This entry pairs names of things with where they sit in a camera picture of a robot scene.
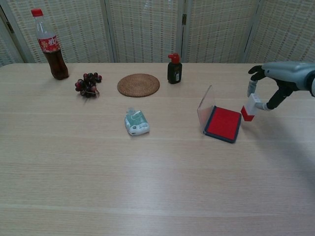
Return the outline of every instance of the cola bottle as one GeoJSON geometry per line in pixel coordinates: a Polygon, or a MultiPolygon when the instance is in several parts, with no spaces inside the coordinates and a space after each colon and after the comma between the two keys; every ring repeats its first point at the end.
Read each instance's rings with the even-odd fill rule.
{"type": "Polygon", "coordinates": [[[57,80],[68,78],[68,68],[64,63],[56,34],[52,27],[45,21],[40,8],[32,9],[31,13],[35,18],[37,40],[48,60],[52,75],[57,80]]]}

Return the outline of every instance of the small bottle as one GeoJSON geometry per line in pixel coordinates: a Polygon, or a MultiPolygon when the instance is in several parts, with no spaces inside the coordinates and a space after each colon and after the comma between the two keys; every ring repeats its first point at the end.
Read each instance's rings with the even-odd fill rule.
{"type": "Polygon", "coordinates": [[[167,67],[167,80],[170,84],[179,83],[182,79],[182,67],[180,63],[180,56],[178,53],[172,53],[168,55],[168,58],[172,59],[172,62],[168,64],[167,67]]]}
{"type": "Polygon", "coordinates": [[[64,63],[56,34],[52,27],[45,21],[40,8],[32,9],[31,13],[35,17],[37,40],[48,60],[52,75],[57,80],[68,78],[68,68],[64,63]]]}

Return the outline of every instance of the red pump cap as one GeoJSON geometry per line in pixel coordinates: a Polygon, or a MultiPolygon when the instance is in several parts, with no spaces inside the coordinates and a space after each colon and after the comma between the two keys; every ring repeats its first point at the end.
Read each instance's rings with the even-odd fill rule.
{"type": "Polygon", "coordinates": [[[168,55],[168,58],[172,59],[172,63],[178,64],[181,60],[181,57],[178,55],[178,53],[172,53],[168,55]]]}
{"type": "Polygon", "coordinates": [[[34,8],[31,10],[31,13],[34,17],[37,17],[37,16],[43,16],[43,12],[41,11],[40,8],[34,8]]]}

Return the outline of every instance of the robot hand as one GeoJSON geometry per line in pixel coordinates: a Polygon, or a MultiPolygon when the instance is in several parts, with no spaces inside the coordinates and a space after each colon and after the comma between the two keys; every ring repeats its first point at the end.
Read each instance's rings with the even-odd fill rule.
{"type": "Polygon", "coordinates": [[[257,103],[261,110],[272,110],[279,106],[294,91],[306,90],[315,94],[315,63],[297,61],[269,62],[256,65],[248,71],[253,74],[248,85],[247,97],[255,93],[258,80],[269,77],[276,81],[279,89],[267,103],[257,103]]]}

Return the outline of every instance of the woven coaster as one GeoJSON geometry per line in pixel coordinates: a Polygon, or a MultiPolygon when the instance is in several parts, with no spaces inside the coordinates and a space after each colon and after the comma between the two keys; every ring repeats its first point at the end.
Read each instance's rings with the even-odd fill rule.
{"type": "Polygon", "coordinates": [[[132,74],[123,77],[117,84],[118,91],[128,97],[149,96],[159,89],[159,81],[148,74],[132,74]]]}

